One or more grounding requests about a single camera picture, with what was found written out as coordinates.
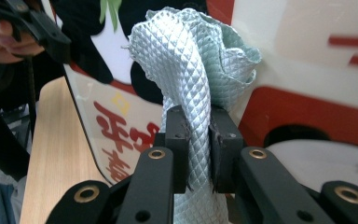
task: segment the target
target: wooden surface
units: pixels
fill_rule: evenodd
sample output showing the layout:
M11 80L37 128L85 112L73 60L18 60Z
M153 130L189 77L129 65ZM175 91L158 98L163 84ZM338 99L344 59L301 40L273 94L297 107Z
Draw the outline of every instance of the wooden surface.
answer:
M84 180L102 180L65 79L41 91L21 224L45 223L62 195Z

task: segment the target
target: green leaf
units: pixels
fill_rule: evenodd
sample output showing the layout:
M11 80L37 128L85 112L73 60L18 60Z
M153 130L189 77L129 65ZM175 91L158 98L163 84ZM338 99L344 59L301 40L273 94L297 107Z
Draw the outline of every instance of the green leaf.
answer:
M121 7L121 0L107 0L109 6L110 17L112 19L113 30L117 29L118 25L118 10Z
M100 24L102 24L105 19L107 0L101 0L100 4L101 4Z

